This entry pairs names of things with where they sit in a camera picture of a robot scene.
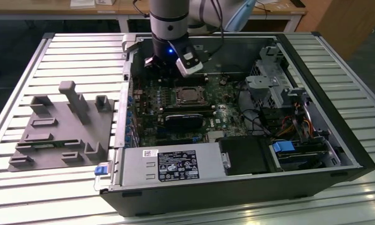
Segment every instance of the gray stand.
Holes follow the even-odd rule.
[[[34,114],[10,159],[11,172],[107,161],[114,100],[97,96],[86,101],[74,81],[63,81],[59,91],[70,102],[51,102],[48,96],[32,99]]]

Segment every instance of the table leg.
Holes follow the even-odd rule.
[[[296,32],[301,19],[302,19],[302,15],[293,15],[292,19],[286,24],[286,29],[284,32]]]
[[[119,20],[119,28],[122,33],[129,33],[130,32],[130,27],[129,27],[129,15],[119,15],[118,16]]]

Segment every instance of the metal bracket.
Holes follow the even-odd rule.
[[[123,36],[122,46],[126,53],[130,53],[138,48],[138,42],[141,40],[137,39],[137,34],[126,34]]]

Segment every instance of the wooden cabinet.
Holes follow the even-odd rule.
[[[308,14],[297,32],[318,31],[349,59],[375,27],[375,0],[302,0]]]

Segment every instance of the white label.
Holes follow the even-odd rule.
[[[34,148],[36,149],[43,149],[43,148],[54,148],[55,145],[53,144],[42,144],[42,145],[35,145]]]
[[[158,156],[158,149],[143,150],[143,157]]]
[[[98,13],[115,13],[115,11],[98,11]]]

